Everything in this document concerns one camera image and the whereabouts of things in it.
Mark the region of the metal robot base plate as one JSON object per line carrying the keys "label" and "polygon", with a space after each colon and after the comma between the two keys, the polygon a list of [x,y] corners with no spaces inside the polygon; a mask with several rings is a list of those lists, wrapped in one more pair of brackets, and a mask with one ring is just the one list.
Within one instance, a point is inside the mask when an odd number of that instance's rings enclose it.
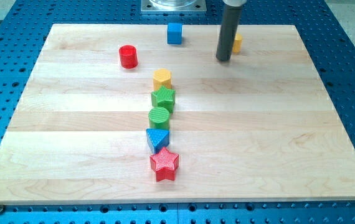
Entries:
{"label": "metal robot base plate", "polygon": [[205,12],[206,0],[142,0],[141,12]]}

